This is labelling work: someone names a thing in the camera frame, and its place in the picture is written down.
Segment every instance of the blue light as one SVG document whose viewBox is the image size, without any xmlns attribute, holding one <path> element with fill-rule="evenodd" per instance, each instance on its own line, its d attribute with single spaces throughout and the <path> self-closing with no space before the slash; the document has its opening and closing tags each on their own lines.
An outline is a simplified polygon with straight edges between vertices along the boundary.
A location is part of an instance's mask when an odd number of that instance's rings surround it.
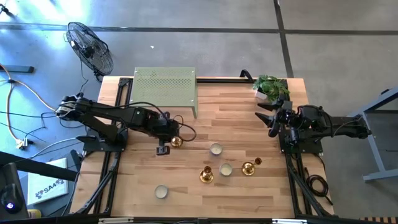
<svg viewBox="0 0 398 224">
<path fill-rule="evenodd" d="M 10 202 L 10 203 L 8 203 L 8 204 L 7 204 L 7 208 L 9 208 L 9 209 L 12 209 L 12 208 L 14 208 L 14 204 L 13 204 L 13 203 L 11 203 L 11 202 Z"/>
</svg>

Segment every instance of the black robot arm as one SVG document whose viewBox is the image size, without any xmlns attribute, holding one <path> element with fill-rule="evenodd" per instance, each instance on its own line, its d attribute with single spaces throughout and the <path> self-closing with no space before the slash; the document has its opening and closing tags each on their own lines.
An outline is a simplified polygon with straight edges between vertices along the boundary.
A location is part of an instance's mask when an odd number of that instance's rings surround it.
<svg viewBox="0 0 398 224">
<path fill-rule="evenodd" d="M 123 132 L 129 128 L 146 133 L 159 139 L 158 155 L 169 154 L 170 149 L 164 143 L 170 142 L 175 136 L 179 136 L 179 123 L 169 118 L 169 114 L 160 114 L 138 106 L 115 107 L 97 103 L 84 98 L 81 94 L 65 96 L 56 111 L 60 119 L 78 121 L 95 130 L 101 141 L 106 144 L 121 144 L 127 141 L 127 135 Z M 120 122 L 124 127 L 116 124 L 105 124 L 98 118 L 110 119 Z"/>
<path fill-rule="evenodd" d="M 272 111 L 270 103 L 259 103 L 260 107 Z M 291 140 L 299 139 L 334 137 L 339 135 L 351 138 L 366 138 L 371 132 L 366 122 L 361 116 L 337 117 L 330 116 L 321 106 L 303 105 L 299 106 L 298 111 L 292 109 L 291 101 L 283 101 L 276 108 L 273 116 L 256 113 L 267 127 L 271 128 L 268 132 L 270 137 L 275 137 L 280 125 L 286 125 L 291 130 Z"/>
</svg>

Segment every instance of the gray floor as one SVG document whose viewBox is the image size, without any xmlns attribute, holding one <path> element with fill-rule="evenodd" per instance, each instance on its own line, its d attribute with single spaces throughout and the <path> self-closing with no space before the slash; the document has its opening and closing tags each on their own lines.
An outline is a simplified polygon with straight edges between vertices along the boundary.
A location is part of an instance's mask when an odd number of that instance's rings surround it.
<svg viewBox="0 0 398 224">
<path fill-rule="evenodd" d="M 15 18 L 0 14 L 1 25 L 13 23 L 66 25 L 80 21 L 101 27 L 205 27 L 277 29 L 272 0 L 0 0 Z M 280 0 L 287 29 L 394 30 L 396 1 Z M 80 61 L 62 31 L 0 29 L 0 63 L 31 65 L 34 74 L 12 73 L 56 107 L 64 95 L 80 89 Z M 286 77 L 279 34 L 97 32 L 108 43 L 114 61 L 111 75 L 132 75 L 134 67 L 196 67 L 199 76 L 236 77 L 248 69 L 254 76 L 266 73 Z M 311 104 L 322 105 L 331 115 L 344 116 L 398 85 L 398 36 L 287 35 L 294 76 L 304 78 Z M 85 96 L 96 99 L 100 84 L 83 65 L 90 81 Z M 8 84 L 0 84 L 0 110 L 5 111 Z M 48 111 L 28 90 L 14 88 L 11 111 L 38 115 Z M 0 122 L 6 116 L 0 114 Z M 0 150 L 29 157 L 61 139 L 84 134 L 84 128 L 65 129 L 55 118 L 47 130 L 35 132 L 26 151 L 0 126 Z M 12 125 L 31 131 L 40 119 L 12 117 Z M 367 141 L 337 137 L 322 141 L 326 174 L 341 217 L 396 216 L 398 178 L 370 184 L 362 175 L 376 171 Z M 71 147 L 36 158 L 49 161 Z M 381 152 L 389 168 L 397 168 L 398 152 Z"/>
</svg>

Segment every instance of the green plant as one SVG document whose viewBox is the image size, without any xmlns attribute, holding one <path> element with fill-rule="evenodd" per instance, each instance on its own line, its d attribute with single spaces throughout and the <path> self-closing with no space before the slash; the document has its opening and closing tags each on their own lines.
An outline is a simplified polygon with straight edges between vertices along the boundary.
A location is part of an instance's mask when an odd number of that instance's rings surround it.
<svg viewBox="0 0 398 224">
<path fill-rule="evenodd" d="M 259 75 L 259 78 L 253 84 L 253 90 L 261 88 L 262 92 L 268 96 L 269 101 L 278 99 L 279 94 L 289 93 L 288 89 L 281 82 L 281 79 L 268 75 Z"/>
</svg>

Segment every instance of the potted plant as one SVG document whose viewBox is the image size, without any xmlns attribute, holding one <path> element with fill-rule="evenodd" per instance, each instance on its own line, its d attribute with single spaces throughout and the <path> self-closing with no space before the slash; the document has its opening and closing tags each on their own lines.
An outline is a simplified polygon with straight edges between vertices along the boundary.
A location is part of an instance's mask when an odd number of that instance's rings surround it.
<svg viewBox="0 0 398 224">
<path fill-rule="evenodd" d="M 278 99 L 281 93 L 289 93 L 282 79 L 268 75 L 259 75 L 259 78 L 253 84 L 253 90 L 257 90 L 256 97 L 263 100 L 268 98 L 270 102 Z"/>
</svg>

